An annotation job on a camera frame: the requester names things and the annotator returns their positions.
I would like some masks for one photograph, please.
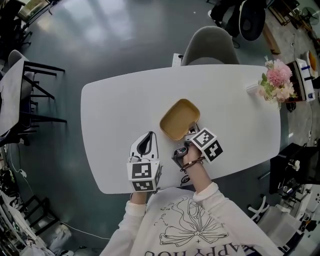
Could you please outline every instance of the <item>bow illustration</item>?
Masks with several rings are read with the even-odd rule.
[[[222,224],[211,218],[192,199],[188,200],[187,197],[184,197],[171,208],[181,214],[179,219],[180,227],[168,226],[165,232],[160,234],[161,245],[175,244],[180,247],[187,244],[195,236],[199,236],[204,241],[212,244],[218,239],[228,236]]]

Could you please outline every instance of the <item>white sweatshirt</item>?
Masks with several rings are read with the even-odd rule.
[[[125,211],[101,256],[283,255],[215,183],[198,194],[167,188]]]

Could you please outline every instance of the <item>brown bracelet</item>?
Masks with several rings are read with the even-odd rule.
[[[191,161],[191,162],[186,163],[184,166],[182,166],[180,172],[183,171],[184,173],[187,173],[187,172],[186,172],[186,169],[187,169],[187,168],[193,166],[194,164],[196,164],[196,163],[198,163],[198,162],[201,162],[201,164],[203,164],[202,161],[203,161],[204,159],[205,159],[205,157],[199,157],[199,158],[196,159],[196,160],[193,160],[193,161]]]

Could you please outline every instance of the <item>oval table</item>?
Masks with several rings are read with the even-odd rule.
[[[81,93],[82,136],[99,189],[105,194],[133,192],[126,166],[130,146],[148,131],[156,133],[163,164],[159,186],[180,186],[185,174],[171,156],[182,143],[170,140],[159,126],[179,99],[197,106],[199,128],[216,134],[223,149],[212,164],[204,163],[211,179],[275,157],[281,135],[278,106],[246,91],[266,71],[252,65],[191,65],[130,73],[85,85]]]

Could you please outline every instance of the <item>gray floor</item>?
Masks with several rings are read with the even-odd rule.
[[[266,23],[272,31],[281,51],[281,54],[273,56],[274,59],[290,63],[295,58],[304,58],[307,51],[317,56],[315,47],[304,29],[295,29],[291,23],[286,26],[280,26],[270,11],[266,12]],[[318,58],[316,58],[316,67],[316,70],[320,73]],[[306,101],[297,102],[295,111],[292,113],[288,112],[289,143],[296,143],[298,145],[307,143],[308,146],[311,146],[315,140],[320,138],[320,101],[318,89],[315,90],[315,96],[316,99],[311,101],[311,103]],[[311,130],[312,135],[309,140],[309,131]]]
[[[173,54],[184,53],[195,31],[214,24],[207,16],[212,7],[205,0],[62,0],[51,9],[53,15],[45,13],[30,26],[32,44],[23,51],[26,57],[66,69],[57,78],[36,75],[40,85],[56,97],[54,101],[40,99],[37,112],[68,123],[41,124],[29,137],[31,146],[20,146],[21,167],[34,193],[48,197],[63,222],[109,238],[122,220],[129,198],[127,194],[103,194],[93,178],[81,131],[83,86],[127,73],[170,67]],[[264,56],[272,58],[262,37],[255,42],[236,40],[242,64],[264,65]],[[281,110],[281,131],[283,147],[288,138],[285,108]],[[12,158],[19,166],[14,144]],[[246,211],[248,204],[260,203],[261,193],[268,194],[269,178],[257,180],[268,170],[269,163],[265,162],[215,182]],[[31,191],[20,175],[17,179],[26,200]],[[274,204],[278,197],[268,196],[268,200]],[[72,233],[73,249],[103,248],[107,244],[78,231]]]

